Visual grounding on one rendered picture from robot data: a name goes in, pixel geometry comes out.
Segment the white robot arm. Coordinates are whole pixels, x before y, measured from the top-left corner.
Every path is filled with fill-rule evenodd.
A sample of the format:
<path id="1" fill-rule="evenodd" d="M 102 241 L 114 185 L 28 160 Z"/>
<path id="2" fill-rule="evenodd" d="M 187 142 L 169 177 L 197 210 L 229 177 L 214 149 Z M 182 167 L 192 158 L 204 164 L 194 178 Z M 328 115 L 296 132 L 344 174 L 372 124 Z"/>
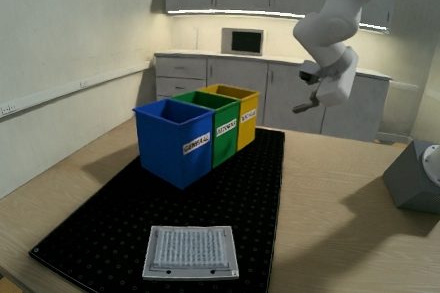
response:
<path id="1" fill-rule="evenodd" d="M 316 61 L 304 59 L 299 69 L 301 80 L 315 82 L 316 77 L 333 77 L 349 66 L 353 56 L 342 41 L 357 33 L 362 8 L 369 1 L 326 0 L 319 14 L 308 13 L 295 24 L 294 38 Z M 440 187 L 440 145 L 424 151 L 422 165 L 427 176 Z"/>

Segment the yellow open-top bin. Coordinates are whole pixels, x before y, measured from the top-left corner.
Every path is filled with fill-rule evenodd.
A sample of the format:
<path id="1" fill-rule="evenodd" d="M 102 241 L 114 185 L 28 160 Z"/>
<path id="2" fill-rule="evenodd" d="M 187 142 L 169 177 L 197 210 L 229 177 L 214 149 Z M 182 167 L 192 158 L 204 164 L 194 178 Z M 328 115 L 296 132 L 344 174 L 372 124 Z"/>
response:
<path id="1" fill-rule="evenodd" d="M 237 125 L 237 139 L 236 139 L 236 152 L 245 147 L 251 141 L 254 140 L 255 126 L 256 126 L 256 116 L 257 116 L 257 105 L 258 105 L 258 95 L 260 92 L 225 86 L 225 85 L 213 85 L 210 87 L 198 89 L 201 91 L 211 94 L 225 96 L 229 98 L 234 98 L 241 100 L 239 103 L 238 112 L 238 125 Z M 248 96 L 248 97 L 247 97 Z M 242 99 L 243 98 L 243 99 Z"/>

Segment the blue bin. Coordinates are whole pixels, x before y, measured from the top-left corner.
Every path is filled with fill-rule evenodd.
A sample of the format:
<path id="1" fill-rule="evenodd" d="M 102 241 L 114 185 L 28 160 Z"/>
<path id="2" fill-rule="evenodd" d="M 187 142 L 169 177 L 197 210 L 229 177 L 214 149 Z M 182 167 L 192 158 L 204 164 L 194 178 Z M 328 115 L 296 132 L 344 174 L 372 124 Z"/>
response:
<path id="1" fill-rule="evenodd" d="M 211 171 L 214 110 L 167 98 L 132 111 L 143 168 L 181 190 Z"/>

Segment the green bin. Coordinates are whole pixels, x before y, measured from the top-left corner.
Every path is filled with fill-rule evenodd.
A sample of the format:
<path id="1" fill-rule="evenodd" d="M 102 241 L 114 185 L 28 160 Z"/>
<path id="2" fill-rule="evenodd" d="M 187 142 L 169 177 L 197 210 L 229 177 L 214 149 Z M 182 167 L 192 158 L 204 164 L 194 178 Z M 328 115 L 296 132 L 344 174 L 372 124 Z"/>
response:
<path id="1" fill-rule="evenodd" d="M 211 168 L 214 169 L 235 154 L 241 100 L 197 90 L 168 99 L 215 111 L 212 114 Z"/>

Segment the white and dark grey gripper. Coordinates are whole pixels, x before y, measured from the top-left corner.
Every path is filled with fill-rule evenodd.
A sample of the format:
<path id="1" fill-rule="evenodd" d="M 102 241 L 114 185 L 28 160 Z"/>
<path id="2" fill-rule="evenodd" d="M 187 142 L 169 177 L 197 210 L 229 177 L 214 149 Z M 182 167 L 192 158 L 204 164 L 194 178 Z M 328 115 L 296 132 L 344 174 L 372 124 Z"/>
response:
<path id="1" fill-rule="evenodd" d="M 293 107 L 292 111 L 297 114 L 304 112 L 310 108 L 319 106 L 320 102 L 325 107 L 342 104 L 348 100 L 352 83 L 354 80 L 359 56 L 352 46 L 346 46 L 352 53 L 352 61 L 349 66 L 341 73 L 333 75 L 333 77 L 323 77 L 320 81 L 318 90 L 312 91 L 310 100 L 312 103 L 302 104 Z M 354 62 L 353 62 L 354 61 Z M 351 67 L 350 67 L 351 66 Z M 316 96 L 315 96 L 316 95 Z"/>

